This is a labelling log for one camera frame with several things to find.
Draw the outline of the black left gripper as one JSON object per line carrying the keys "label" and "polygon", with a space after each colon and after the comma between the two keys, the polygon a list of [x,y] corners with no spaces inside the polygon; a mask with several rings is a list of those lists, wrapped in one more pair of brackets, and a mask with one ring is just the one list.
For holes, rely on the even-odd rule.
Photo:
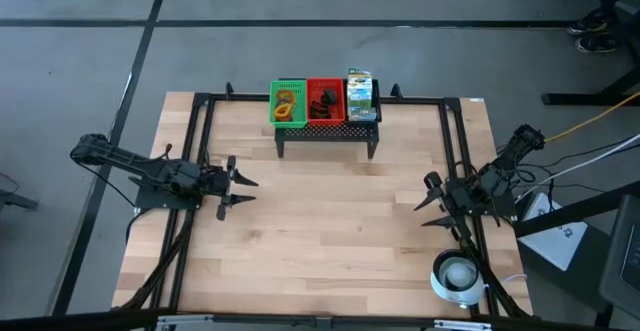
{"label": "black left gripper", "polygon": [[222,166],[205,166],[200,169],[199,175],[199,191],[203,195],[222,196],[216,211],[216,219],[219,221],[226,219],[228,208],[239,203],[255,200],[254,196],[226,195],[230,188],[230,181],[245,186],[259,186],[257,182],[246,178],[240,173],[237,169],[237,158],[234,155],[228,157],[226,170]]}

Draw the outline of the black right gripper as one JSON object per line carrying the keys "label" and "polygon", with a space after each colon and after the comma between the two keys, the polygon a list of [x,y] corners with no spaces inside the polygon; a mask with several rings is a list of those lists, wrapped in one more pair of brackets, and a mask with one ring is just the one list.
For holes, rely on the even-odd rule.
{"label": "black right gripper", "polygon": [[[437,172],[428,173],[423,178],[423,182],[427,188],[426,197],[414,207],[414,211],[438,200],[440,210],[444,212],[446,208],[451,215],[483,214],[483,191],[478,178],[449,178],[445,181],[445,194],[442,189],[442,180]],[[456,241],[459,241],[461,239],[459,226],[462,221],[461,217],[445,216],[427,221],[422,224],[422,227],[443,227],[451,232]]]}

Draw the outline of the green plastic basket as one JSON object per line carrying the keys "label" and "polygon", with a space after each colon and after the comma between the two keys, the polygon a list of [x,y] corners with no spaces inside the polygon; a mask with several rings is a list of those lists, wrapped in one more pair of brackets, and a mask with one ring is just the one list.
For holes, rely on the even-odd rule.
{"label": "green plastic basket", "polygon": [[[293,105],[291,122],[276,122],[273,110],[276,105],[276,92],[280,89],[290,89],[295,93],[296,103]],[[303,128],[307,124],[307,87],[304,79],[275,80],[270,85],[269,119],[275,128]]]}

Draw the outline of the black mesh tray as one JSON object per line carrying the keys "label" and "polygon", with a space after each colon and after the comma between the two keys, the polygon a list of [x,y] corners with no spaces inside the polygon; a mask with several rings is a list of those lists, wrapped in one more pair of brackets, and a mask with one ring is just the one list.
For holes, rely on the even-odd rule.
{"label": "black mesh tray", "polygon": [[[380,89],[379,82],[377,79],[372,80],[372,108],[376,111],[376,118],[372,119],[372,122],[380,123],[382,121],[382,110],[381,110],[381,101],[380,101]],[[362,124],[363,120],[352,120],[349,115],[349,107],[345,107],[345,122],[346,123],[354,123],[354,124]]]}

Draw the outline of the red plastic basket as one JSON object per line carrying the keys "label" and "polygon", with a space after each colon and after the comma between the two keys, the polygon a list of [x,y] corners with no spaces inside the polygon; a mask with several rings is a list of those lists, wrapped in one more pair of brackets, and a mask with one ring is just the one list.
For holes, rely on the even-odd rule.
{"label": "red plastic basket", "polygon": [[[310,116],[311,103],[321,102],[324,89],[334,89],[337,93],[337,103],[330,106],[330,119],[312,119]],[[308,122],[312,125],[337,126],[345,120],[345,92],[343,80],[339,78],[309,78],[307,80],[307,110]]]}

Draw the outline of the green blue crayon box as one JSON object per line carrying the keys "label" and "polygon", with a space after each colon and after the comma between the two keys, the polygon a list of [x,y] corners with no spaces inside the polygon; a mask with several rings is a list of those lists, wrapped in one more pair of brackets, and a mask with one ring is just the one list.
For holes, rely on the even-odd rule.
{"label": "green blue crayon box", "polygon": [[372,122],[377,111],[372,106],[373,78],[368,71],[350,68],[347,77],[347,114],[350,121]]}

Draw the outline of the black perforated metal desk riser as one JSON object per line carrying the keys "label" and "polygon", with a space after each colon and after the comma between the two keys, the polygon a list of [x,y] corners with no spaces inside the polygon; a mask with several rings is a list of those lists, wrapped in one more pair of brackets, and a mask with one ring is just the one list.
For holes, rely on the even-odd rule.
{"label": "black perforated metal desk riser", "polygon": [[278,157],[284,157],[284,146],[291,142],[360,142],[367,146],[367,157],[372,159],[379,142],[379,123],[362,124],[343,122],[337,126],[307,124],[303,128],[277,128],[275,144]]}

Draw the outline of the dark grey desk equipment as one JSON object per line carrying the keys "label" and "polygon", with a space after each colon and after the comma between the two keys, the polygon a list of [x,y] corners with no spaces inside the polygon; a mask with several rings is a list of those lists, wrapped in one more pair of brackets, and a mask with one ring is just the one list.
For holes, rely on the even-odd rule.
{"label": "dark grey desk equipment", "polygon": [[640,199],[623,197],[618,208],[599,292],[640,319]]}

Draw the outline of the white cardboard box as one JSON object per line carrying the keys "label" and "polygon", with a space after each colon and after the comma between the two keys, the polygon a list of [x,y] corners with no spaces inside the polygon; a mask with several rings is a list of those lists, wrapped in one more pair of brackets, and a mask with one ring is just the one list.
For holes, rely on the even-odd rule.
{"label": "white cardboard box", "polygon": [[[558,211],[561,208],[562,206],[557,202],[549,202],[546,194],[538,193],[528,207],[524,215],[524,220],[528,221],[546,215],[550,211]],[[531,235],[518,237],[517,240],[556,268],[561,271],[566,271],[577,252],[587,228],[587,223],[584,221],[573,222]]]}

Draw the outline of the grey furniture foot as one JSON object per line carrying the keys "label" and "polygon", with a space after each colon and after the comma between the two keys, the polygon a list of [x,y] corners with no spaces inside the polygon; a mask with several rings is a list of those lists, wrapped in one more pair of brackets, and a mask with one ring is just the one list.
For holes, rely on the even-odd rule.
{"label": "grey furniture foot", "polygon": [[18,195],[15,191],[0,189],[0,212],[5,206],[16,206],[25,210],[36,210],[39,203],[35,200]]}

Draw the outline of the person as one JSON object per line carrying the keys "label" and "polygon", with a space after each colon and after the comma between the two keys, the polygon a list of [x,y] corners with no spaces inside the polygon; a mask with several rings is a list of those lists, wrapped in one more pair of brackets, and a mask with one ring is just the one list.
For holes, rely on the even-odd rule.
{"label": "person", "polygon": [[640,10],[628,20],[613,24],[620,0],[600,0],[600,6],[567,28],[576,37],[576,48],[584,53],[609,53],[640,36]]}

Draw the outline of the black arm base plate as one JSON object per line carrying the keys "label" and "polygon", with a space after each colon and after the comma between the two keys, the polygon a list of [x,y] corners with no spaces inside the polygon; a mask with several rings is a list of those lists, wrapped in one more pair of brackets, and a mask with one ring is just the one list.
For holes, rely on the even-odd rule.
{"label": "black arm base plate", "polygon": [[483,191],[483,214],[510,218],[516,214],[511,191],[506,181],[494,183],[479,180]]}
{"label": "black arm base plate", "polygon": [[139,189],[134,205],[144,209],[196,209],[201,205],[202,193],[198,181],[200,172],[169,170],[158,175],[130,176]]}

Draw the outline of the black metal table frame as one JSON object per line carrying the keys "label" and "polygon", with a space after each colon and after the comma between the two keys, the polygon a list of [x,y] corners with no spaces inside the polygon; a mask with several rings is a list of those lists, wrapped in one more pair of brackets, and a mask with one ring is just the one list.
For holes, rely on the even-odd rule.
{"label": "black metal table frame", "polygon": [[216,217],[207,198],[184,254],[169,268],[154,303],[222,316],[306,315],[465,318],[440,299],[429,276],[453,248],[424,205],[423,176],[468,175],[494,155],[480,99],[402,96],[381,100],[376,148],[359,138],[275,143],[265,94],[228,91],[197,106],[170,92],[153,145],[207,131],[214,163],[233,155],[254,180],[250,201]]}

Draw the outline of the black desk frame bar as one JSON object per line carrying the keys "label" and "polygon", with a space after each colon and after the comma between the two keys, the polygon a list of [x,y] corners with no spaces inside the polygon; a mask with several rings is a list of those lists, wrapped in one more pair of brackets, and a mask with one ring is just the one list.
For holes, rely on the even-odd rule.
{"label": "black desk frame bar", "polygon": [[622,198],[627,195],[640,196],[640,181],[569,204],[557,211],[519,222],[514,226],[515,235],[520,238],[611,211],[617,208]]}

